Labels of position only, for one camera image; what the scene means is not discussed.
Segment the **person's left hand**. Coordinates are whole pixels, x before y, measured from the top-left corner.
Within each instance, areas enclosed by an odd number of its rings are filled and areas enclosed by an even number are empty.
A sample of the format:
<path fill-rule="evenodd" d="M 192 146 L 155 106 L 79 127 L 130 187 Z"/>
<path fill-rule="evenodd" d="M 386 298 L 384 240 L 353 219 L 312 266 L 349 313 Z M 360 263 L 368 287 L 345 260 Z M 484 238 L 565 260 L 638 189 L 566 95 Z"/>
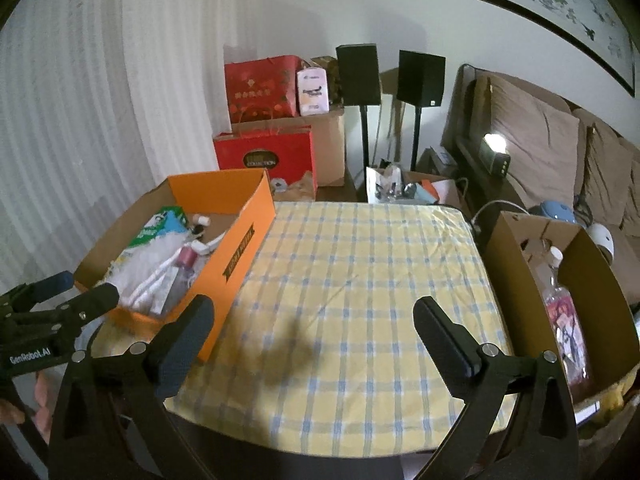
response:
<path fill-rule="evenodd" d="M 53 385 L 48 372 L 40 370 L 12 380 L 18 400 L 23 406 L 19 408 L 14 402 L 1 397 L 2 425 L 18 425 L 30 420 L 38 434 L 46 443 L 50 442 L 52 427 Z"/>

